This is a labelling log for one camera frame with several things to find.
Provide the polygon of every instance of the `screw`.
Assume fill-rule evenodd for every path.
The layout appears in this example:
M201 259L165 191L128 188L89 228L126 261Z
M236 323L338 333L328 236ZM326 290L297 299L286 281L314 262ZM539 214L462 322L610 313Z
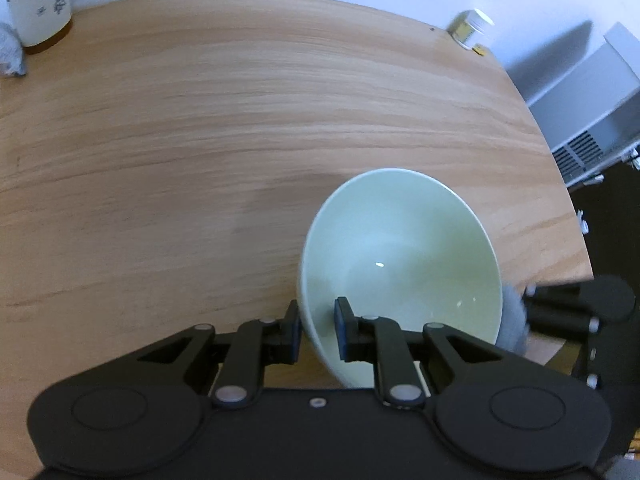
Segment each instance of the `screw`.
M324 408L326 406L326 399L324 397L314 397L309 401L309 405L312 408Z
M418 388L414 384L396 384L389 391L391 396L395 400L400 400L403 402L409 402L411 400L419 399L422 395L422 389Z
M598 376L596 374L589 374L587 377L587 386L592 388L593 390L596 389L596 386L598 386Z
M597 317L592 317L589 320L589 332L595 334L600 328L600 320Z
M242 386L221 386L216 390L216 399L222 402L240 402L245 400L247 396L246 390Z

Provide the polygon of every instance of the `wood grain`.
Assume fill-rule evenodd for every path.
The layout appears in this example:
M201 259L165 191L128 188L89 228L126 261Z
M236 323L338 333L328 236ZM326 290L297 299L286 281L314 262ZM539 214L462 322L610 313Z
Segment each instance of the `wood grain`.
M427 173L505 280L590 274L569 196L500 64L329 0L127 0L0 82L0 470L38 468L31 399L198 322L295 297L306 230L353 175ZM269 384L335 386L308 345Z

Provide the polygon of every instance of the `air vent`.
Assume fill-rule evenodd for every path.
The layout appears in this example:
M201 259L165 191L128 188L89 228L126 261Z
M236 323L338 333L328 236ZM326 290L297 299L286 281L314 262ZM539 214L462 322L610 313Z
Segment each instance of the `air vent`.
M569 153L564 146L554 151L554 159L556 160L556 164L560 169L560 174L564 181L569 180L572 174L582 170L578 161L575 160L574 156Z
M602 150L589 132L584 132L575 137L574 140L569 142L569 148L574 151L585 168L592 166L603 155Z

